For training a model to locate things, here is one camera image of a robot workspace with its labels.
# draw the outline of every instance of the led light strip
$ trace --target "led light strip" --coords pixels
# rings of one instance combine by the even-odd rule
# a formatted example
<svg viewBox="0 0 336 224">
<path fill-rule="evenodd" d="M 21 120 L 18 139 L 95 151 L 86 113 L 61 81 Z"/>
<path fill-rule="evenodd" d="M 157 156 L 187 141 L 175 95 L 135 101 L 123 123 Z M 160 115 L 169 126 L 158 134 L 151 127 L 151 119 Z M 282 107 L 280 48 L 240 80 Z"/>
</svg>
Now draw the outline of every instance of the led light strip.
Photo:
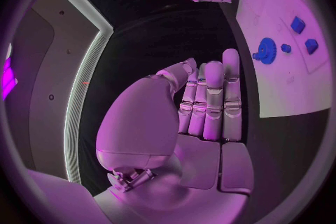
<svg viewBox="0 0 336 224">
<path fill-rule="evenodd" d="M 113 27 L 88 0 L 68 1 L 100 30 L 86 52 L 74 79 L 64 125 L 64 158 L 68 180 L 81 183 L 78 165 L 78 132 L 87 92 L 87 86 L 83 85 L 82 81 L 86 84 L 90 83 L 101 53 L 112 36 Z"/>
</svg>

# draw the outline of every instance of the blue toy piece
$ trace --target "blue toy piece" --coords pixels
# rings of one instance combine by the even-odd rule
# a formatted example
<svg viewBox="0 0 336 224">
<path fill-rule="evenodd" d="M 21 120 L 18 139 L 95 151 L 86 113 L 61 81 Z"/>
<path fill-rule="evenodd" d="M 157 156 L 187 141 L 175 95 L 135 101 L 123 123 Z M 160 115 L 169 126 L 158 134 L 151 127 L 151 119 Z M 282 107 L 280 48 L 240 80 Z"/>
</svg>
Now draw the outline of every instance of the blue toy piece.
<svg viewBox="0 0 336 224">
<path fill-rule="evenodd" d="M 305 44 L 309 55 L 312 55 L 319 47 L 319 44 L 315 39 L 308 39 Z"/>
<path fill-rule="evenodd" d="M 264 38 L 260 42 L 258 53 L 254 53 L 253 58 L 256 57 L 256 54 L 262 63 L 271 64 L 277 56 L 277 46 L 271 38 Z"/>
<path fill-rule="evenodd" d="M 282 50 L 283 52 L 289 53 L 289 52 L 292 51 L 292 47 L 289 46 L 289 45 L 287 45 L 287 44 L 282 44 L 282 45 L 281 45 L 281 50 Z"/>
<path fill-rule="evenodd" d="M 306 24 L 299 17 L 295 17 L 291 24 L 291 27 L 294 30 L 294 32 L 297 32 L 298 34 L 300 34 L 306 27 Z"/>
</svg>

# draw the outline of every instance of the blue gear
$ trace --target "blue gear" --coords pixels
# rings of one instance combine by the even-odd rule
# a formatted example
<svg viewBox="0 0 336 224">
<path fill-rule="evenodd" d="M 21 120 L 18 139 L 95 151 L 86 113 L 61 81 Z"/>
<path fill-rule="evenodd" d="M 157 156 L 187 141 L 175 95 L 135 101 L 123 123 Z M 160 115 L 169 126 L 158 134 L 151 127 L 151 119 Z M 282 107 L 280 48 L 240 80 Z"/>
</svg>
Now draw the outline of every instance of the blue gear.
<svg viewBox="0 0 336 224">
<path fill-rule="evenodd" d="M 277 46 L 273 39 L 264 38 L 259 45 L 258 56 L 262 63 L 271 64 L 277 56 Z"/>
</svg>

